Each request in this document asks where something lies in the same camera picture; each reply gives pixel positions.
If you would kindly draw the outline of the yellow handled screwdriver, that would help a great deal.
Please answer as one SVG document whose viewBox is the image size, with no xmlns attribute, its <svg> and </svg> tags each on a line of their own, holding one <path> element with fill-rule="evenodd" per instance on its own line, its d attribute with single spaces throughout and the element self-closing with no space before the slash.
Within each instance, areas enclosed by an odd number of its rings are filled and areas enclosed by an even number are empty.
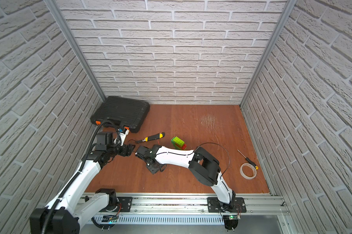
<svg viewBox="0 0 352 234">
<path fill-rule="evenodd" d="M 245 164 L 249 164 L 249 165 L 253 166 L 256 171 L 259 169 L 259 167 L 257 166 L 256 163 L 254 163 L 252 160 L 250 160 L 248 157 L 246 157 L 240 150 L 237 149 L 237 151 L 245 158 L 245 160 L 246 160 Z"/>
</svg>

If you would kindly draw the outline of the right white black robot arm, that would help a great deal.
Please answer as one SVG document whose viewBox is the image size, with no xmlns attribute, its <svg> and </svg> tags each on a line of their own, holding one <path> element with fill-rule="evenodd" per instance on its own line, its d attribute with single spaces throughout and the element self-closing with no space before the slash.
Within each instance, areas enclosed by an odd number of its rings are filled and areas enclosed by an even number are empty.
<svg viewBox="0 0 352 234">
<path fill-rule="evenodd" d="M 233 207 L 236 194 L 225 182 L 220 162 L 204 148 L 183 151 L 160 145 L 152 148 L 140 146 L 136 157 L 146 163 L 152 174 L 168 164 L 189 169 L 201 184 L 213 189 L 220 203 Z"/>
</svg>

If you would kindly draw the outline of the clear tape roll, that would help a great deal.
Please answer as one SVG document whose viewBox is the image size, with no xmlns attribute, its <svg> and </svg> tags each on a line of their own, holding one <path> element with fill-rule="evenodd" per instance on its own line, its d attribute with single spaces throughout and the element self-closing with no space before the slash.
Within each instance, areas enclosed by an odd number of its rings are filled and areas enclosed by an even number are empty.
<svg viewBox="0 0 352 234">
<path fill-rule="evenodd" d="M 257 170 L 255 166 L 249 163 L 242 164 L 239 171 L 241 176 L 247 180 L 252 180 L 257 176 Z"/>
</svg>

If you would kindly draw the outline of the black plastic tool case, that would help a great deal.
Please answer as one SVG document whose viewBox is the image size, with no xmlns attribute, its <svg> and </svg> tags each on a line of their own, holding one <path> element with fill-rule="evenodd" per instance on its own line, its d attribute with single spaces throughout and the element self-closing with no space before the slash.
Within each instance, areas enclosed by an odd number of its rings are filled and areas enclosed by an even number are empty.
<svg viewBox="0 0 352 234">
<path fill-rule="evenodd" d="M 90 117 L 90 121 L 94 125 L 100 125 L 102 122 L 110 120 L 116 126 L 127 127 L 130 132 L 137 133 L 149 111 L 150 104 L 146 101 L 108 96 Z"/>
</svg>

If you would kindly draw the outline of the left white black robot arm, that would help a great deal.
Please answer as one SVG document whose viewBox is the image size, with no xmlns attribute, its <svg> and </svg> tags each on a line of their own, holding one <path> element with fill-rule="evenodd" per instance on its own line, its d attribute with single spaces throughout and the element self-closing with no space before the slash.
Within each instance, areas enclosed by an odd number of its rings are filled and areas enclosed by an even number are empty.
<svg viewBox="0 0 352 234">
<path fill-rule="evenodd" d="M 62 190 L 44 208 L 35 209 L 30 215 L 33 234 L 78 234 L 101 210 L 113 211 L 117 216 L 121 210 L 114 189 L 98 189 L 92 198 L 78 206 L 86 188 L 100 170 L 115 156 L 130 156 L 134 145 L 124 144 L 129 130 L 119 131 L 113 139 L 111 132 L 100 132 L 96 143 L 88 150 L 86 159 Z"/>
</svg>

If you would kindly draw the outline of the yellow black utility knife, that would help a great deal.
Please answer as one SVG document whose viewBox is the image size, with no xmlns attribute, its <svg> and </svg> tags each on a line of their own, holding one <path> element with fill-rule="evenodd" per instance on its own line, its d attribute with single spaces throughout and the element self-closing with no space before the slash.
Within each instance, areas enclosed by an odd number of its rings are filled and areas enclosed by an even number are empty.
<svg viewBox="0 0 352 234">
<path fill-rule="evenodd" d="M 142 140 L 137 140 L 136 143 L 143 143 L 143 142 L 149 142 L 149 141 L 153 141 L 153 140 L 158 140 L 161 139 L 165 136 L 165 132 L 161 132 L 155 135 L 151 135 L 151 136 L 147 136 Z"/>
</svg>

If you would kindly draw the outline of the lime green long lego brick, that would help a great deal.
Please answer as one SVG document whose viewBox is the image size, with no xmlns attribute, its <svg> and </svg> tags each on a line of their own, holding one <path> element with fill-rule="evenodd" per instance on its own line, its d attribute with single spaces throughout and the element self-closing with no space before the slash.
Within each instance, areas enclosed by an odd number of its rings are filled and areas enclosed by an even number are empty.
<svg viewBox="0 0 352 234">
<path fill-rule="evenodd" d="M 185 144 L 185 142 L 183 140 L 181 140 L 180 138 L 178 138 L 176 136 L 172 138 L 171 142 L 172 142 L 173 146 L 179 150 L 182 150 L 181 147 L 183 144 Z"/>
</svg>

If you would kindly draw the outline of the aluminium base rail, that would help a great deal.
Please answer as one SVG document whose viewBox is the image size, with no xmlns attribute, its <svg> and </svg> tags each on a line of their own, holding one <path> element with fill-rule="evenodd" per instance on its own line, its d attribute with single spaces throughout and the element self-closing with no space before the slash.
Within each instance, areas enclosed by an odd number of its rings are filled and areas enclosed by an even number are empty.
<svg viewBox="0 0 352 234">
<path fill-rule="evenodd" d="M 232 208 L 212 194 L 118 193 L 113 204 L 104 192 L 67 195 L 57 209 L 65 209 L 80 226 L 96 224 L 109 230 L 119 224 L 224 225 L 233 229 L 248 215 L 279 218 L 282 225 L 290 212 L 281 197 L 238 195 Z"/>
</svg>

